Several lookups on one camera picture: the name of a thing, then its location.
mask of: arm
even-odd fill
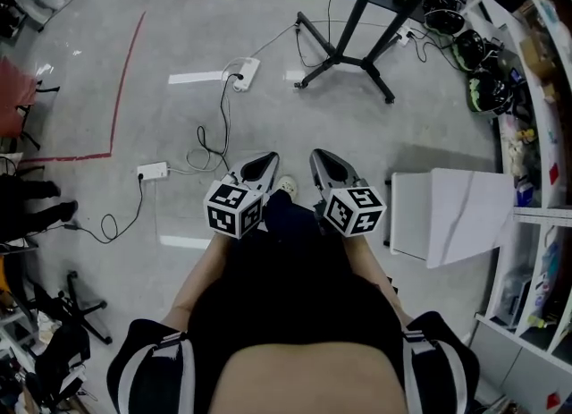
[[[364,236],[343,238],[343,245],[348,256],[349,265],[354,274],[379,286],[387,301],[395,309],[395,313],[402,325],[407,326],[413,319],[401,308],[401,301],[393,290],[390,280],[375,259]]]
[[[219,233],[214,235],[205,253],[177,293],[171,310],[163,319],[163,325],[182,332],[187,331],[190,313],[198,297],[223,273],[231,242],[232,239],[228,236]]]

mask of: stand base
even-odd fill
[[[315,40],[318,42],[318,44],[320,44],[320,46],[324,49],[325,53],[327,53],[329,55],[329,57],[322,64],[320,64],[318,67],[316,67],[311,73],[309,73],[304,78],[304,80],[302,80],[301,82],[296,82],[294,84],[295,88],[304,89],[307,87],[308,83],[310,83],[313,79],[315,79],[321,73],[330,69],[335,64],[345,63],[345,64],[351,64],[353,66],[360,67],[361,69],[366,71],[367,75],[369,75],[371,77],[371,79],[374,81],[375,85],[377,85],[377,87],[385,95],[385,102],[387,104],[393,104],[393,102],[395,101],[395,96],[393,95],[393,93],[391,93],[391,90],[389,89],[389,87],[387,85],[385,85],[385,82],[380,77],[380,73],[377,70],[377,68],[374,66],[374,63],[372,61],[367,60],[367,58],[360,60],[357,58],[352,58],[350,56],[338,54],[336,52],[336,49],[333,47],[333,45],[330,42],[328,42],[324,38],[324,36],[322,36],[320,31],[318,31],[317,28],[314,26],[314,23],[312,23],[307,18],[307,16],[302,12],[298,12],[298,18],[296,19],[296,28],[299,28],[300,24],[303,24],[304,26],[306,26],[307,30],[310,32],[310,34],[312,34],[312,36],[314,36]],[[395,35],[395,37],[393,37],[393,39],[390,40],[390,42],[383,48],[381,53],[383,53],[390,46],[395,44],[399,39],[400,39],[400,35],[399,34]]]

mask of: red chair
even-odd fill
[[[40,149],[40,145],[24,130],[24,125],[36,102],[36,93],[60,89],[39,89],[41,83],[41,80],[21,72],[6,57],[0,58],[0,137],[13,139],[10,151],[16,150],[18,138],[26,138]]]

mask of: white shoe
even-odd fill
[[[283,175],[276,183],[276,191],[284,190],[290,195],[290,199],[294,202],[298,195],[298,185],[296,181],[289,175]]]

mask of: gray floor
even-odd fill
[[[45,177],[62,186],[66,198],[80,202],[79,221],[99,232],[103,214],[113,212],[120,227],[134,215],[139,201],[136,168],[166,160],[184,168],[185,153],[198,143],[195,130],[207,128],[210,142],[222,142],[217,80],[169,85],[170,75],[220,71],[231,59],[248,56],[291,25],[302,10],[315,20],[326,18],[328,0],[76,0],[37,34],[25,30],[7,52],[47,86],[61,85],[56,97],[29,120],[42,143],[41,156],[85,156],[109,151],[114,106],[134,30],[143,13],[132,49],[119,105],[111,158],[46,163]],[[332,18],[347,19],[353,0],[332,0]],[[368,6],[363,22],[387,25],[393,13]],[[317,23],[327,31],[327,23]],[[421,29],[411,22],[411,26]],[[343,24],[332,24],[337,42]],[[362,56],[383,29],[361,25],[348,55]],[[305,31],[300,46],[308,63],[324,55]],[[388,199],[383,181],[393,171],[425,172],[435,166],[493,171],[494,135],[487,121],[467,110],[464,76],[437,50],[428,48],[420,63],[412,43],[396,46],[378,61],[382,77],[396,95],[393,106],[357,68],[337,67],[298,91],[304,75],[293,30],[288,30],[257,57],[260,69],[248,93],[229,93],[232,131],[229,161],[252,152],[275,150],[282,173],[299,183],[299,203],[318,199],[308,156],[326,148],[350,161]],[[31,156],[37,156],[28,147]],[[176,248],[161,236],[208,238],[202,198],[223,173],[172,174],[145,185],[145,200],[136,224],[118,241],[100,245],[87,234],[55,230],[37,237],[38,269],[55,293],[65,272],[74,268],[93,297],[108,301],[98,319],[114,338],[110,347],[92,341],[86,387],[98,413],[112,413],[105,372],[131,320],[161,319],[199,249]],[[368,239],[383,268],[394,278],[406,311],[442,313],[464,336],[484,295],[490,254],[429,271],[409,258],[393,257],[383,246],[384,228]]]

